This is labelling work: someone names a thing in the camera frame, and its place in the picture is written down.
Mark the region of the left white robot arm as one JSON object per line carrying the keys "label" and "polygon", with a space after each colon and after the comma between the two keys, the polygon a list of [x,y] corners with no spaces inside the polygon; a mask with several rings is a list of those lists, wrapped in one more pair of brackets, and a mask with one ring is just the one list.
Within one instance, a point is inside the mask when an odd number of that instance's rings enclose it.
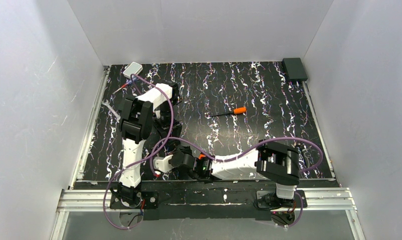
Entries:
{"label": "left white robot arm", "polygon": [[123,139],[126,167],[119,178],[114,196],[130,207],[142,200],[137,190],[141,183],[140,163],[144,144],[156,129],[161,138],[179,137],[182,124],[174,118],[174,106],[181,101],[176,82],[164,81],[140,96],[127,96],[123,99],[119,130]]}

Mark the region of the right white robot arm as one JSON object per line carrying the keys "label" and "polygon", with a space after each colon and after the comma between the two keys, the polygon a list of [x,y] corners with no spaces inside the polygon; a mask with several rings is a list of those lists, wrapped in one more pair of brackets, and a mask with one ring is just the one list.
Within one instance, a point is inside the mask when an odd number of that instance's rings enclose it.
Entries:
{"label": "right white robot arm", "polygon": [[172,169],[179,169],[203,183],[235,180],[250,174],[261,176],[275,182],[277,198],[291,200],[300,182],[298,160],[296,148],[272,141],[244,154],[211,158],[194,157],[190,147],[180,146],[166,162]]}

